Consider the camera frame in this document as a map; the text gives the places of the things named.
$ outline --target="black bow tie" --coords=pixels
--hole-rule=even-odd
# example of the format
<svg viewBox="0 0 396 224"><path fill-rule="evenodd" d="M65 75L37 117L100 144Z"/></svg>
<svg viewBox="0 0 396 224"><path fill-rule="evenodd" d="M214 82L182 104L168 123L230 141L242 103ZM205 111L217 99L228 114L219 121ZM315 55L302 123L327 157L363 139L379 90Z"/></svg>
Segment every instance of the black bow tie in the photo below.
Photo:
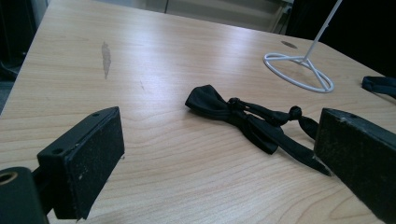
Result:
<svg viewBox="0 0 396 224"><path fill-rule="evenodd" d="M209 118L223 120L238 127L250 142L268 154L273 154L281 147L295 160L325 175L331 175L330 171L315 159L313 150L298 144L281 129L289 120L298 120L305 133L315 140L318 124L304 117L298 106L292 107L289 113L284 113L246 103L238 98L231 98L225 102L210 85L194 88L186 101L186 106Z"/></svg>

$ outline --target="light wood tabletop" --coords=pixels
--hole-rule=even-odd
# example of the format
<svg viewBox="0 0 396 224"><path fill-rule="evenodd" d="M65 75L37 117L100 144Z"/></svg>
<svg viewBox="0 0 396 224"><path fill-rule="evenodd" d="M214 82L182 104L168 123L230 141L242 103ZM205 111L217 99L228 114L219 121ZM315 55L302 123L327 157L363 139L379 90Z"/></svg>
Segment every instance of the light wood tabletop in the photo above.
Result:
<svg viewBox="0 0 396 224"><path fill-rule="evenodd" d="M281 43L287 41L297 47ZM228 100L319 120L323 107L396 133L396 101L361 88L380 76L318 43L310 59L331 93L289 84L262 61L304 55L312 41L97 1L52 0L0 117L0 169L38 166L36 154L89 114L119 106L120 160L83 223L381 223L335 176L279 149L268 155L231 124L184 105L212 85ZM308 83L296 63L280 69ZM296 121L285 133L313 148ZM51 212L50 223L58 220Z"/></svg>

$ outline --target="table scratch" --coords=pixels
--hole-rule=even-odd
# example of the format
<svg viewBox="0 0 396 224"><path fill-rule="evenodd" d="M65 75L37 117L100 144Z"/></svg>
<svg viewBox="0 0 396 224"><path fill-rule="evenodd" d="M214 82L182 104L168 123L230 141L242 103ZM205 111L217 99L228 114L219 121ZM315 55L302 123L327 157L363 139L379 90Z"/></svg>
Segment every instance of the table scratch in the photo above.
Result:
<svg viewBox="0 0 396 224"><path fill-rule="evenodd" d="M103 42L102 45L102 56L103 56L103 70L105 71L105 79L107 79L108 71L110 70L111 56L108 44Z"/></svg>

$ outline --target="circular wire base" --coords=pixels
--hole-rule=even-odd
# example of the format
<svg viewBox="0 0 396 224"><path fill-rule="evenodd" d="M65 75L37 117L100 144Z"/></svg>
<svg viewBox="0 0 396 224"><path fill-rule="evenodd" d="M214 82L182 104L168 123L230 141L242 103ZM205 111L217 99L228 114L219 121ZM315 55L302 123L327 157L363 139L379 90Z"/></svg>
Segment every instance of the circular wire base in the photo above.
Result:
<svg viewBox="0 0 396 224"><path fill-rule="evenodd" d="M265 65L267 65L267 67L271 71L273 71L278 76L282 77L283 79L287 80L288 82L290 82L298 87L304 88L309 91L316 91L316 92L323 92L323 93L331 92L332 90L334 90L334 84L332 83L332 81L328 77L326 77L326 75L324 75L322 72L320 72L318 69L316 69L315 66L311 63L311 61L309 61L309 59L305 58L304 56L290 57L290 56L279 54L279 53L268 53L268 54L264 55L263 60L264 60ZM273 67L270 64L271 61L292 61L294 63L300 64L300 65L310 69L317 77L322 88L317 88L317 87L306 85L302 82L299 82L297 80L292 79L291 77L284 75L283 73L278 71L275 67Z"/></svg>

